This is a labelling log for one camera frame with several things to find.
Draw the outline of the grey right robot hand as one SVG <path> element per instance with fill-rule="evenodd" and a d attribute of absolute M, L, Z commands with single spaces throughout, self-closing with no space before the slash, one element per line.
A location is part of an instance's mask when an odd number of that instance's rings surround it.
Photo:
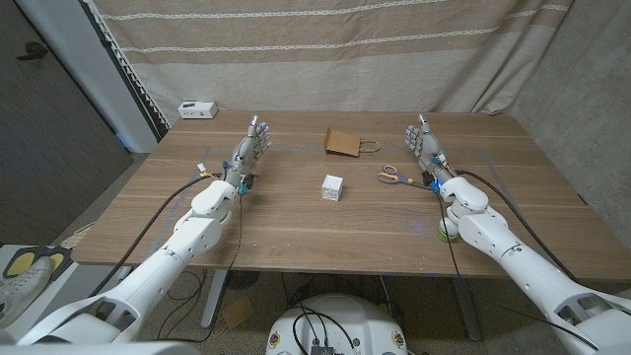
<path fill-rule="evenodd" d="M 431 131 L 425 115 L 420 113 L 419 126 L 409 125 L 405 131 L 405 145 L 412 151 L 423 172 L 425 184 L 443 184 L 456 174 L 449 167 L 438 139 Z"/>

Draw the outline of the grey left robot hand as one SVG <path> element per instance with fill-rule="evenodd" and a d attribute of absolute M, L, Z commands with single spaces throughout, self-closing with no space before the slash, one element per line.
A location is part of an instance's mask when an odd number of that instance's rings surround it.
<path fill-rule="evenodd" d="M 233 186 L 241 184 L 243 178 L 253 173 L 257 161 L 272 145 L 269 126 L 259 122 L 255 114 L 247 127 L 245 137 L 233 150 L 231 159 L 225 167 L 223 181 Z"/>

